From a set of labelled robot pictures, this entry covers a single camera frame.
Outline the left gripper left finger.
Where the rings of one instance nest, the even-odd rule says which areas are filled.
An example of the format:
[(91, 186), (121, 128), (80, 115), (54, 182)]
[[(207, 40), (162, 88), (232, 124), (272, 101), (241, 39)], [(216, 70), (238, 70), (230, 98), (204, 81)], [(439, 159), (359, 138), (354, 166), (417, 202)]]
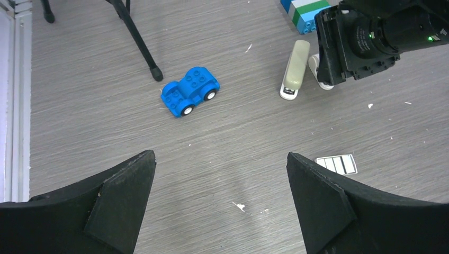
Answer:
[(1, 204), (1, 253), (133, 253), (156, 169), (143, 151), (96, 175)]

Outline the staple tray with staples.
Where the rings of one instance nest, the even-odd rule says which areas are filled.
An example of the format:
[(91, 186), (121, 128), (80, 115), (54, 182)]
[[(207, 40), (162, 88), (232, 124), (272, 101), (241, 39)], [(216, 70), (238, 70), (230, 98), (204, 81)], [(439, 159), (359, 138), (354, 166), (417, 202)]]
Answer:
[(339, 175), (357, 174), (357, 166), (352, 154), (319, 157), (315, 163)]

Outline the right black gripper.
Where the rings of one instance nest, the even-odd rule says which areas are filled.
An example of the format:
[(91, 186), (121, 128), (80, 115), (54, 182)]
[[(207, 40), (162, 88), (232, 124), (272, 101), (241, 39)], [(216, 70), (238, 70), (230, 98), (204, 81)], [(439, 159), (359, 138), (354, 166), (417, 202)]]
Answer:
[(383, 42), (382, 19), (369, 16), (347, 2), (315, 16), (320, 63), (318, 81), (337, 85), (359, 80), (394, 66), (398, 52)]

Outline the beige white stapler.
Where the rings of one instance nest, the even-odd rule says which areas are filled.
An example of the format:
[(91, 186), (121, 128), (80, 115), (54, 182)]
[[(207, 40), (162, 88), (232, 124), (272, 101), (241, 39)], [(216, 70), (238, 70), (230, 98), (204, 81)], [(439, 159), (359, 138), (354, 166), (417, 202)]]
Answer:
[(294, 100), (302, 86), (304, 73), (308, 63), (310, 43), (297, 40), (290, 54), (283, 77), (280, 96), (286, 100)]

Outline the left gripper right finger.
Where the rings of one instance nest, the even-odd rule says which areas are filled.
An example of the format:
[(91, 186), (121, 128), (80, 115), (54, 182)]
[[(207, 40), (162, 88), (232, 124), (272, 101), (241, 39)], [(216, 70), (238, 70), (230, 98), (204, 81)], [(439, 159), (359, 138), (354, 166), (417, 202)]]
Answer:
[(403, 197), (290, 152), (287, 173), (307, 253), (448, 253), (448, 205)]

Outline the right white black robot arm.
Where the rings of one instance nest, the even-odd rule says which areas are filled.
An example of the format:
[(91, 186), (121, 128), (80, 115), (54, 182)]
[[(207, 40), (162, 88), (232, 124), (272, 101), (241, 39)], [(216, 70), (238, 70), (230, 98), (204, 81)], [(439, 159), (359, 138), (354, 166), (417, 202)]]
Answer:
[(404, 52), (448, 44), (448, 1), (340, 1), (315, 22), (317, 81), (329, 86), (385, 71)]

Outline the white staple remover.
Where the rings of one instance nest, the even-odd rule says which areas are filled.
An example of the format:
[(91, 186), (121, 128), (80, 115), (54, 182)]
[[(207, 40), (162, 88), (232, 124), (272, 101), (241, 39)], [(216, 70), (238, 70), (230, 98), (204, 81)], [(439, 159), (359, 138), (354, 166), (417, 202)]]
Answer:
[(324, 89), (324, 90), (331, 90), (334, 88), (333, 85), (327, 85), (325, 83), (319, 82), (318, 81), (318, 67), (319, 67), (319, 63), (320, 63), (320, 57), (319, 57), (319, 53), (316, 53), (312, 56), (309, 57), (308, 59), (308, 66), (313, 74), (313, 76), (315, 77), (315, 80), (317, 81), (318, 85)]

